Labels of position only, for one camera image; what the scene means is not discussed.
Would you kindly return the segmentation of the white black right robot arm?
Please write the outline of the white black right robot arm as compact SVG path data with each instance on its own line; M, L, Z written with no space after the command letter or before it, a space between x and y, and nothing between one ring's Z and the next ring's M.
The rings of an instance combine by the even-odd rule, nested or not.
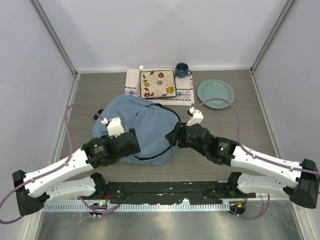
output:
M314 161L289 161L254 151L229 138L217 137L200 124L191 126L179 122L165 138L172 146L191 148L217 165L248 169L260 173L250 179L243 173L231 177L226 193L233 198L240 194L283 194L296 205L308 209L317 207L320 173Z

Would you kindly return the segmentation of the light blue fabric backpack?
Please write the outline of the light blue fabric backpack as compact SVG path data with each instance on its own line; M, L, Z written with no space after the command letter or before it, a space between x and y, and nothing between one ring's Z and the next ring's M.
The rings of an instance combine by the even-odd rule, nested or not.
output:
M119 117L125 131L134 129L140 146L135 156L120 161L136 165L159 166L169 161L177 151L166 139L180 121L172 109L144 98L120 94L114 97L100 114L110 120Z

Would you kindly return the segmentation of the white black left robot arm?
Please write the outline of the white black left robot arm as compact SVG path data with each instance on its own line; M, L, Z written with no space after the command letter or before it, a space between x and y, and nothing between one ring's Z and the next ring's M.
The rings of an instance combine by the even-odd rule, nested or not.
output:
M12 174L16 187L16 200L21 216L31 215L45 205L81 197L85 200L104 198L108 184L100 173L71 181L78 174L116 164L121 158L134 155L141 151L134 128L119 136L105 135L93 138L81 148L48 167L24 172L18 170Z

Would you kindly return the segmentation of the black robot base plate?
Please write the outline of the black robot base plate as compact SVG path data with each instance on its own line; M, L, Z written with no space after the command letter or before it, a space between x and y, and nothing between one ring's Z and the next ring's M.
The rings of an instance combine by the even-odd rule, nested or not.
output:
M98 194L82 196L84 200L105 200L111 204L173 205L184 199L192 205L221 204L223 199L249 199L256 194L242 193L219 181L108 182Z

